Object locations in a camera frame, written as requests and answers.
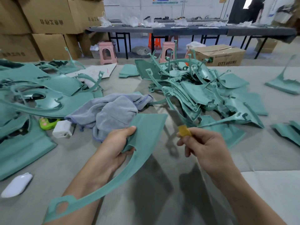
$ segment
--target stack of cardboard boxes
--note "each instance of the stack of cardboard boxes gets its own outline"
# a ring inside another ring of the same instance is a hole
[[[104,14],[103,0],[0,0],[0,58],[68,60],[64,47],[73,59],[90,56],[90,45],[107,35],[84,30],[101,25]]]

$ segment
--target gray cloth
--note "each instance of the gray cloth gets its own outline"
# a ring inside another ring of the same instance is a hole
[[[128,127],[139,110],[152,101],[151,95],[113,93],[88,101],[65,119],[93,129],[94,139],[102,142],[112,130]]]

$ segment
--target pink plastic stool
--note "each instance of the pink plastic stool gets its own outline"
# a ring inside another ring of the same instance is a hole
[[[167,49],[171,49],[172,51],[174,51],[172,59],[175,59],[175,43],[174,42],[163,42],[163,48],[161,51],[161,57],[160,57],[159,63],[167,62],[165,59]]]
[[[104,65],[106,63],[111,63],[111,64],[117,63],[117,57],[115,55],[112,42],[101,42],[98,45],[99,45],[99,53],[100,53],[100,65]],[[109,50],[111,59],[107,59],[107,60],[104,59],[104,58],[106,58],[105,51],[103,54],[104,49]]]

